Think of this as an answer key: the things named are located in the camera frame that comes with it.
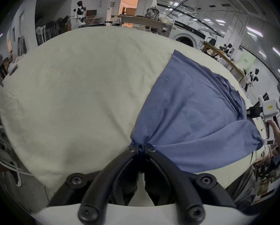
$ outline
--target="air conditioning vent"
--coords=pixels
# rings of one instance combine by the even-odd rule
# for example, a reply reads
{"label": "air conditioning vent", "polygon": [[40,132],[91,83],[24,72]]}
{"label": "air conditioning vent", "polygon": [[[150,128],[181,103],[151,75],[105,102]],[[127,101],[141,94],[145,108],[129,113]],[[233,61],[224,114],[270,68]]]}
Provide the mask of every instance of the air conditioning vent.
{"label": "air conditioning vent", "polygon": [[248,15],[264,19],[264,14],[253,0],[236,0]]}

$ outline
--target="washing machine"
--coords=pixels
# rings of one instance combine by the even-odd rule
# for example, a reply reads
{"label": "washing machine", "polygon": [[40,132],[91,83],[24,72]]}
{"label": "washing machine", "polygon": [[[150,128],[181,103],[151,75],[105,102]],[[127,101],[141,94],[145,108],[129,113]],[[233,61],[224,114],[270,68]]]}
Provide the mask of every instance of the washing machine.
{"label": "washing machine", "polygon": [[206,35],[184,23],[175,21],[169,38],[200,50]]}

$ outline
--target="white tablecloth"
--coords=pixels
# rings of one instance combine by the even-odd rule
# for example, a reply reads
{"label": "white tablecloth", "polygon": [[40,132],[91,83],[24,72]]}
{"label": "white tablecloth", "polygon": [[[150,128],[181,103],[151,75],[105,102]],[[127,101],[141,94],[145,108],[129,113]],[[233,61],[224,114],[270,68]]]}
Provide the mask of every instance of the white tablecloth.
{"label": "white tablecloth", "polygon": [[[1,119],[26,168],[52,190],[71,173],[104,168],[128,147],[174,49],[227,78],[251,106],[232,74],[199,50],[131,28],[75,29],[27,53],[0,87]],[[251,155],[209,172],[227,187],[250,164]]]}

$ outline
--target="black bag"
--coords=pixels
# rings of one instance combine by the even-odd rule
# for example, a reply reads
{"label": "black bag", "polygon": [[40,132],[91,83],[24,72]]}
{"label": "black bag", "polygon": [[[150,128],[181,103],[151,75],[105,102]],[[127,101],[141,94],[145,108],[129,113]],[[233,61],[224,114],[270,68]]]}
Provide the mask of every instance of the black bag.
{"label": "black bag", "polygon": [[214,38],[211,38],[209,43],[212,45],[212,46],[215,46],[216,44],[216,40]]}

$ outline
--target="hand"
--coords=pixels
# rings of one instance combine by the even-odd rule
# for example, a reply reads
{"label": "hand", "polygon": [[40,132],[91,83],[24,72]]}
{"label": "hand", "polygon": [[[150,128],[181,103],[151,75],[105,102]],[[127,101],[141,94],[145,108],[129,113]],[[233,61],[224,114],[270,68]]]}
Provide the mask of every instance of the hand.
{"label": "hand", "polygon": [[280,129],[279,129],[279,127],[277,126],[277,124],[275,123],[275,121],[273,121],[273,120],[268,120],[267,122],[268,122],[268,124],[272,127],[273,133],[274,133],[275,136],[277,136],[278,134],[280,134]]}

